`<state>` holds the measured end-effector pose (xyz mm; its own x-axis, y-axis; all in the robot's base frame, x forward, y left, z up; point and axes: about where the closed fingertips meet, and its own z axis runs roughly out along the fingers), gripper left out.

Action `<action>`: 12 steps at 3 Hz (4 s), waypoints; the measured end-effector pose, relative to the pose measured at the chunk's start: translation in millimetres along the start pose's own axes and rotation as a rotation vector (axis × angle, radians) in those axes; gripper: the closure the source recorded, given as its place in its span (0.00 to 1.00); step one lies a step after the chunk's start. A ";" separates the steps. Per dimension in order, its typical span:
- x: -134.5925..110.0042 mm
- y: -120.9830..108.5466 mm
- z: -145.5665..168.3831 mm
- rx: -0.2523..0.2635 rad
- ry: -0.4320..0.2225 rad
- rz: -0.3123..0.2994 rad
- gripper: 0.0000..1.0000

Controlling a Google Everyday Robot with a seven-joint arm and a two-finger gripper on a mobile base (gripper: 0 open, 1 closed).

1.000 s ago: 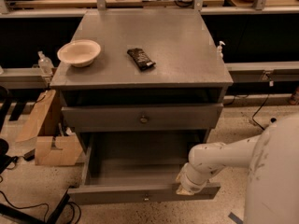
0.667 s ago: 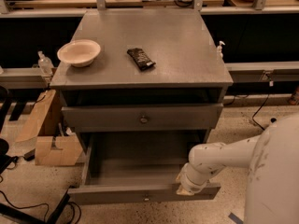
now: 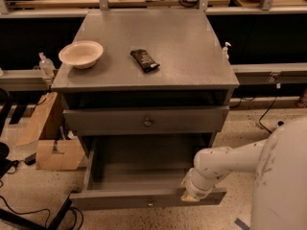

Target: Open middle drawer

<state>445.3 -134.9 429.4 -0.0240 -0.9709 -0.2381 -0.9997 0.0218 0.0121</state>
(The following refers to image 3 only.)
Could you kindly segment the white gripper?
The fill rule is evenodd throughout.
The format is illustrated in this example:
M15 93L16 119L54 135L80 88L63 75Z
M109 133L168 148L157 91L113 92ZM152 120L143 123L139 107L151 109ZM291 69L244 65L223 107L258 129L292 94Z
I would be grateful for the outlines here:
M213 178L207 178L192 168L180 182L180 188L185 189L180 199L183 202L199 202L208 197L214 185Z

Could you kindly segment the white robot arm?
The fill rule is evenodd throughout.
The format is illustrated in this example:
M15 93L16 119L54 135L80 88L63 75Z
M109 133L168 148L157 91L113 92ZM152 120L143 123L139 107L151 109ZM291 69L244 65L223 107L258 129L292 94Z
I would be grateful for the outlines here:
M307 117L236 149L202 149L181 182L183 201L198 202L231 173L255 175L250 230L307 230Z

